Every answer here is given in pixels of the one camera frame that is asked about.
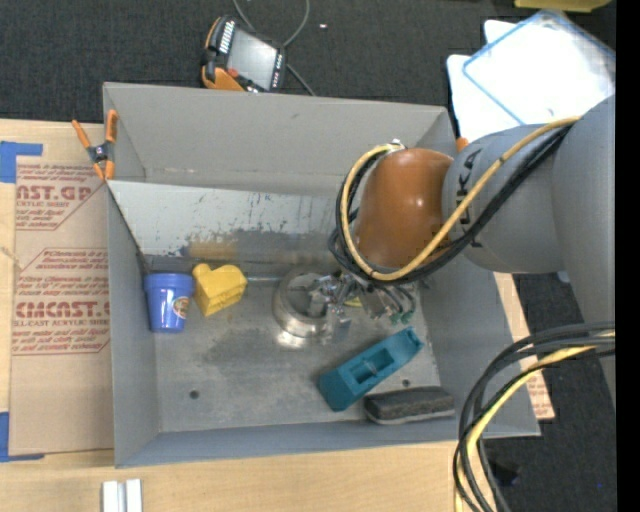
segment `yellow toy block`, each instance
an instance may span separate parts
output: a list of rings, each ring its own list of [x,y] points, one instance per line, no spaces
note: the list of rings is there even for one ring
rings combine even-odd
[[[211,270],[209,265],[201,263],[193,269],[192,275],[196,280],[193,299],[204,316],[238,302],[247,287],[247,278],[234,265]]]

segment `eraser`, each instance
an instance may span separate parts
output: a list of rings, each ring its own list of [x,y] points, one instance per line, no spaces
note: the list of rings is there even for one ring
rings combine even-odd
[[[455,414],[453,397],[439,386],[366,395],[364,409],[370,420],[382,425],[398,425]]]

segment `blue cup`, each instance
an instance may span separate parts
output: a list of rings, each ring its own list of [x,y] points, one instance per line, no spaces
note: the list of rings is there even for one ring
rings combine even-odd
[[[189,274],[157,273],[144,277],[149,323],[153,332],[181,332],[194,280]]]

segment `black floor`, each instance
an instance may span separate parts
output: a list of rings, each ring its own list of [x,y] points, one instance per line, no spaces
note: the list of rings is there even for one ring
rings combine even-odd
[[[284,40],[303,0],[239,0],[256,28]],[[290,62],[317,95],[450,105],[445,70],[454,53],[483,44],[487,19],[516,22],[535,10],[511,0],[311,0]],[[220,0],[0,0],[0,117],[102,122],[105,81],[201,87],[200,48]],[[616,48],[616,1],[570,18]],[[285,94],[306,94],[288,77]],[[570,285],[517,276],[533,332],[580,321]],[[539,438],[488,448],[518,468],[503,489],[511,510],[617,509],[616,416],[596,362],[547,371],[557,418]]]

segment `gray box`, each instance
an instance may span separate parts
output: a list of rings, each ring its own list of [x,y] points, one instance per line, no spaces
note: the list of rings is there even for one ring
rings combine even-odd
[[[331,411],[315,388],[322,371],[404,326],[354,308],[346,340],[300,345],[271,313],[288,270],[335,266],[336,194],[364,152],[399,139],[454,154],[446,109],[115,83],[103,92],[105,112],[120,116],[107,206],[116,466],[457,439],[457,416],[381,426],[361,404]],[[237,264],[249,278],[242,300],[207,318],[192,304],[183,333],[152,333],[143,267],[189,272],[202,261]],[[442,385],[460,411],[513,342],[495,280],[460,257],[420,302],[412,325],[425,349],[375,391]],[[519,392],[488,435],[538,433]]]

